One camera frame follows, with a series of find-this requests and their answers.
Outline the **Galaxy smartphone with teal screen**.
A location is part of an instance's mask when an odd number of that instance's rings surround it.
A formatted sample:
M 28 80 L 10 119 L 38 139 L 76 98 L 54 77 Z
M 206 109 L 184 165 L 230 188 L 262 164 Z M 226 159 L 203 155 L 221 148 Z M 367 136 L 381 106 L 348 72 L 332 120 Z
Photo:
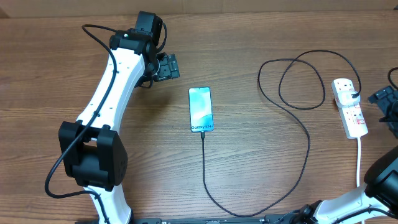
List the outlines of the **Galaxy smartphone with teal screen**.
M 210 88 L 190 88 L 188 99 L 191 132 L 199 133 L 214 130 Z

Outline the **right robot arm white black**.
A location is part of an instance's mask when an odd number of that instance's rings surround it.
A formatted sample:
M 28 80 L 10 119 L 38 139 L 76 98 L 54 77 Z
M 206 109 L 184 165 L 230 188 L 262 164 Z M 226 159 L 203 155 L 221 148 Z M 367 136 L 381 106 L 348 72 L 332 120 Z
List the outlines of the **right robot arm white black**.
M 300 210 L 281 215 L 267 223 L 357 223 L 373 217 L 397 218 L 397 148 L 378 159 L 367 171 L 364 182 L 360 178 L 361 137 L 368 133 L 352 83 L 341 80 L 332 84 L 347 138 L 357 140 L 356 188 L 332 200 L 319 200 Z

